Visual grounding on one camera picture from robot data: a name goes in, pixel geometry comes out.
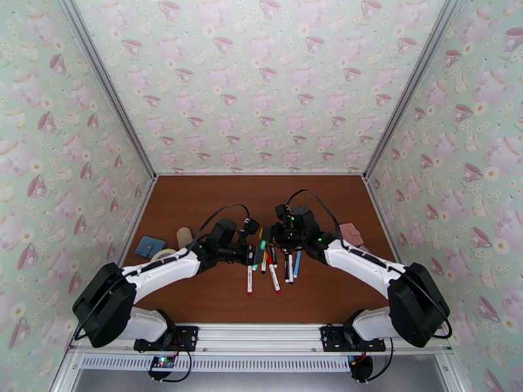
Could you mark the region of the thin aluminium rail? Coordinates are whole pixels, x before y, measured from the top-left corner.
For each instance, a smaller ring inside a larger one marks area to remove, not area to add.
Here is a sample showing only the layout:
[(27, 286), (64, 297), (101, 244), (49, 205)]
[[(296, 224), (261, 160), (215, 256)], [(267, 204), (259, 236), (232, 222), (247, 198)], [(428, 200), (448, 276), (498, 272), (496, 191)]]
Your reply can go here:
[(363, 172), (156, 172), (159, 177), (171, 176), (357, 176), (363, 177)]

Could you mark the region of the wide aluminium base rail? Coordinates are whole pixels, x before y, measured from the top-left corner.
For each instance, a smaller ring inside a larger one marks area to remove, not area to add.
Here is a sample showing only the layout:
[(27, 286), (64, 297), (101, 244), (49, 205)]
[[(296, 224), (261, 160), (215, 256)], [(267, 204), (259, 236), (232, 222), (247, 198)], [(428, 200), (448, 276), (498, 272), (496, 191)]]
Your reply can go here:
[[(360, 352), (325, 352), (321, 324), (249, 324), (198, 323), (195, 355), (213, 356), (312, 356), (359, 354)], [(102, 348), (93, 348), (86, 339), (73, 342), (70, 350), (84, 353), (138, 354), (134, 340), (115, 340)], [(424, 348), (416, 348), (400, 338), (393, 338), (394, 355), (452, 354), (447, 340), (432, 339)]]

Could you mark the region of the blue wallet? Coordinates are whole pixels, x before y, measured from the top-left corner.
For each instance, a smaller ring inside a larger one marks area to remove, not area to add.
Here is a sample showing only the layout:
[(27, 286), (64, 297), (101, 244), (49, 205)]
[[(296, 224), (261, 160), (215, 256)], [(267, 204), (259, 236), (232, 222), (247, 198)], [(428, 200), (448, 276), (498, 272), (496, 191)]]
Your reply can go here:
[(166, 248), (167, 242), (162, 239), (144, 235), (141, 237), (134, 253), (143, 258), (152, 259), (158, 252)]

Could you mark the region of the aluminium frame post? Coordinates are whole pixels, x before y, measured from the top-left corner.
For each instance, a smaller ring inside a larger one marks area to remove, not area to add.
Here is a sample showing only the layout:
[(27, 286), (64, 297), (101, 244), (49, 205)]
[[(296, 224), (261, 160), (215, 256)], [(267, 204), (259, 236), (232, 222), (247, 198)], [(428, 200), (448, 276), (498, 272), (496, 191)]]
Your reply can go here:
[(428, 39), (425, 42), (418, 60), (414, 64), (412, 73), (407, 80), (405, 87), (398, 99), (394, 110), (388, 119), (386, 127), (378, 141), (378, 144), (372, 153), (368, 165), (362, 173), (362, 179), (366, 185), (369, 185), (369, 181), (372, 173), (377, 167), (377, 163), (382, 157), (387, 144), (392, 139), (395, 130), (397, 129), (402, 117), (407, 112), (407, 107), (410, 105), (417, 87), (422, 82), (425, 73), (428, 71), (431, 62), (433, 61), (438, 47), (444, 40), (447, 30), (452, 25), (457, 13), (460, 10), (464, 0), (445, 0), (441, 10), (433, 24)]
[(134, 152), (141, 161), (150, 179), (153, 181), (157, 180), (158, 174), (147, 156), (136, 130), (134, 129), (127, 110), (95, 45), (93, 35), (85, 24), (82, 13), (76, 5), (75, 0), (56, 1), (65, 16), (69, 27), (72, 29), (73, 36), (80, 46), (82, 53), (86, 57), (88, 65), (95, 75), (105, 99), (109, 102), (116, 119), (123, 127), (126, 137), (130, 140)]

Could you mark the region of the green marker pen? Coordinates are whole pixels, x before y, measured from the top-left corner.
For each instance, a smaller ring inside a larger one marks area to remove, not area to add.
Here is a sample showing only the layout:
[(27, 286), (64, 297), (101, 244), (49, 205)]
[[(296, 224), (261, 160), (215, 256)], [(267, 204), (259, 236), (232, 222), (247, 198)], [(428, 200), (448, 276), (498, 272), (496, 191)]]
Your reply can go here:
[(257, 268), (252, 267), (252, 270), (253, 270), (253, 271), (259, 269), (260, 272), (261, 272), (261, 265), (262, 265), (261, 263), (262, 263), (262, 259), (263, 259), (263, 253), (264, 253), (264, 251), (266, 250), (266, 246), (267, 246), (267, 243), (266, 243), (264, 240), (262, 240), (262, 241), (260, 242), (260, 244), (258, 245), (257, 256), (254, 256), (254, 258), (255, 258), (255, 259), (257, 260), (257, 262), (258, 262), (258, 267), (257, 267)]

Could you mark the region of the small controller circuit board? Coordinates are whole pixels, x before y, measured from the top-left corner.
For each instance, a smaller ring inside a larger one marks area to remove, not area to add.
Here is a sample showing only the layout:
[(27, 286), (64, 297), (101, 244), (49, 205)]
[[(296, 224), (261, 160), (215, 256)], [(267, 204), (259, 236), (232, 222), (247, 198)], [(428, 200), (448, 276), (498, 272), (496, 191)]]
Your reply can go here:
[(151, 377), (153, 382), (162, 382), (169, 375), (173, 373), (177, 357), (174, 355), (166, 356), (154, 356), (150, 367), (148, 369), (148, 375)]
[(365, 383), (373, 373), (372, 357), (366, 353), (363, 355), (351, 355), (348, 357), (350, 375), (358, 383)]

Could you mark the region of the aluminium side rail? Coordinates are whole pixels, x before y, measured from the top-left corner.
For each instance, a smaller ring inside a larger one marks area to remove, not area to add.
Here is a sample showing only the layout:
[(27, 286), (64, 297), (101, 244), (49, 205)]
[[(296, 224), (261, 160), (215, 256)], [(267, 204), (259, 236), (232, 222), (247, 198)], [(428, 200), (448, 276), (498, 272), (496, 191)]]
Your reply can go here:
[[(142, 191), (142, 195), (139, 199), (139, 205), (135, 211), (135, 215), (133, 216), (130, 226), (129, 226), (126, 234), (124, 235), (123, 243), (121, 244), (120, 249), (117, 251), (116, 257), (114, 258), (116, 260), (117, 265), (123, 265), (126, 260), (126, 257), (133, 244), (133, 239), (137, 233), (138, 226), (143, 218), (144, 212), (146, 210), (146, 206), (154, 191), (157, 181), (158, 181), (158, 175), (155, 174), (146, 183), (145, 188)], [(69, 370), (67, 370), (67, 367), (69, 366), (68, 362), (70, 360), (69, 354), (70, 354), (70, 350), (71, 350), (71, 342), (73, 341), (73, 332), (71, 332), (68, 337), (69, 337), (69, 339), (66, 342), (62, 360), (59, 364), (56, 375), (54, 376), (53, 382), (48, 389), (48, 392), (60, 392), (61, 384), (63, 383), (63, 381), (69, 371)]]
[[(394, 243), (393, 234), (387, 226), (386, 217), (377, 200), (372, 183), (365, 176), (362, 177), (362, 181), (392, 252), (389, 257), (404, 264), (400, 251)], [(414, 364), (430, 366), (429, 370), (420, 371), (413, 376), (411, 385), (418, 384), (420, 392), (472, 392), (449, 342), (435, 339), (431, 340), (425, 348), (401, 348), (398, 349), (397, 354), (400, 358), (410, 359)]]

